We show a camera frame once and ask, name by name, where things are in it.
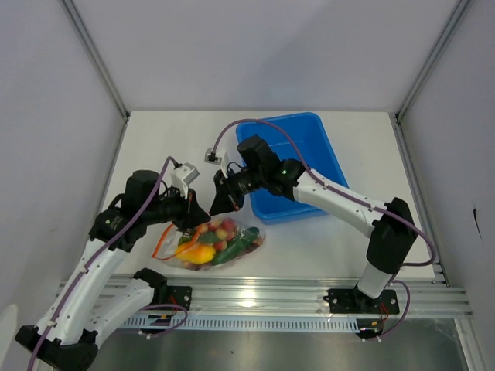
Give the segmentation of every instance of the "white wall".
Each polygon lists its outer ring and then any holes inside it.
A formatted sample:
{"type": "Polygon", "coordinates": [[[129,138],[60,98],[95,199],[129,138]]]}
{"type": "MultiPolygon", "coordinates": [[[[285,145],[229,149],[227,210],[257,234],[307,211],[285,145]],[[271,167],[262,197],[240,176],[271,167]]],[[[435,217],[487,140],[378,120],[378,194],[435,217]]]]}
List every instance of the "white wall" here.
{"type": "Polygon", "coordinates": [[[474,2],[404,127],[447,274],[495,366],[495,2],[474,2]]]}
{"type": "MultiPolygon", "coordinates": [[[[122,121],[55,1],[0,3],[0,312],[33,324],[80,256],[122,121]]],[[[5,370],[29,354],[11,347],[5,370]]]]}
{"type": "Polygon", "coordinates": [[[130,110],[397,111],[457,0],[76,0],[130,110]]]}

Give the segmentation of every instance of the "white tabletop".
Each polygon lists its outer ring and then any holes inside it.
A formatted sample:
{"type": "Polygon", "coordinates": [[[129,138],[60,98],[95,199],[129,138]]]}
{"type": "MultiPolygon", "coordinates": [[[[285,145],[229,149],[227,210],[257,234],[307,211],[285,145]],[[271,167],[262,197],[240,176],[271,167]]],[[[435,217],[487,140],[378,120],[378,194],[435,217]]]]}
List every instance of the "white tabletop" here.
{"type": "MultiPolygon", "coordinates": [[[[104,207],[124,191],[125,181],[138,169],[160,171],[167,155],[179,162],[190,162],[200,171],[191,185],[200,205],[209,210],[214,196],[213,174],[218,167],[203,161],[220,130],[240,118],[273,117],[290,112],[274,111],[135,111],[132,112],[117,162],[108,187],[104,207]]],[[[405,200],[416,225],[418,214],[399,155],[391,121],[386,113],[316,112],[336,153],[349,187],[375,199],[405,200]]],[[[230,160],[241,161],[236,151],[235,129],[230,129],[220,143],[230,160]]],[[[193,272],[172,268],[151,258],[166,226],[148,228],[116,273],[133,274],[150,267],[166,275],[207,275],[216,277],[290,277],[358,278],[366,265],[368,239],[334,216],[265,226],[252,210],[248,197],[244,208],[231,216],[258,226],[267,233],[265,244],[234,265],[193,272]]],[[[429,257],[425,242],[419,237],[406,261],[425,261],[429,257]]],[[[425,279],[434,277],[432,267],[405,267],[399,277],[425,279]]]]}

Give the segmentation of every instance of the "plastic bag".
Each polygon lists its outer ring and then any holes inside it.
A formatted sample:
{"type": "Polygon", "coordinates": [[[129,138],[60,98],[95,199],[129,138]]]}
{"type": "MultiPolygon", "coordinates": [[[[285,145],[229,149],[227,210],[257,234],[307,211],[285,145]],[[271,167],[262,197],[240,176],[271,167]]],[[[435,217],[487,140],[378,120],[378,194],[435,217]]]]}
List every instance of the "plastic bag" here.
{"type": "Polygon", "coordinates": [[[177,233],[171,224],[163,232],[152,257],[172,267],[202,271],[240,259],[257,250],[264,241],[264,231],[228,217],[216,218],[187,233],[177,233]]]}

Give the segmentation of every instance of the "white robotic arm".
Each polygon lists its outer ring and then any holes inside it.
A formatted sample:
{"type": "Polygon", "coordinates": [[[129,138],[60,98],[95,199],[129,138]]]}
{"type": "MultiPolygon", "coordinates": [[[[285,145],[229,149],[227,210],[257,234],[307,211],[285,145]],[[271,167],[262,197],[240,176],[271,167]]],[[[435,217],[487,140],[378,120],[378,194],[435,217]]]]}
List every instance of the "white robotic arm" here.
{"type": "Polygon", "coordinates": [[[166,303],[166,278],[145,268],[135,274],[122,294],[93,311],[108,278],[145,235],[147,226],[173,222],[187,230],[210,220],[189,188],[198,175],[191,164],[176,164],[172,187],[154,194],[160,175],[149,170],[135,172],[126,183],[125,193],[96,217],[83,256],[62,293],[36,325],[20,328],[16,341],[56,369],[85,370],[122,322],[147,305],[166,303]],[[148,199],[151,201],[135,223],[106,248],[148,199]]]}
{"type": "MultiPolygon", "coordinates": [[[[237,211],[246,194],[265,188],[274,196],[316,206],[345,220],[370,243],[364,273],[352,295],[347,295],[353,297],[354,303],[344,305],[343,310],[377,312],[385,286],[398,273],[417,237],[414,230],[396,220],[414,225],[407,203],[398,198],[390,203],[370,199],[326,179],[301,161],[281,161],[257,135],[242,141],[237,150],[246,166],[237,173],[227,170],[227,175],[224,170],[217,171],[213,178],[217,194],[210,215],[237,211]],[[385,215],[383,210],[397,218],[385,215]]],[[[209,149],[206,160],[222,166],[222,154],[209,149]]]]}

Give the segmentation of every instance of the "yellow pepper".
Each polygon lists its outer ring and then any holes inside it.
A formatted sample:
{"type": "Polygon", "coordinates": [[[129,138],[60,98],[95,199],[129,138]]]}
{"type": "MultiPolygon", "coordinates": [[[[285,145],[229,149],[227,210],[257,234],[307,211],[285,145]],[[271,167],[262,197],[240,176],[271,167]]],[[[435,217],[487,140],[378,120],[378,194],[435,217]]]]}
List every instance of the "yellow pepper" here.
{"type": "Polygon", "coordinates": [[[212,261],[216,252],[213,246],[205,243],[194,243],[191,246],[191,242],[185,242],[177,247],[177,259],[198,265],[212,261]]]}

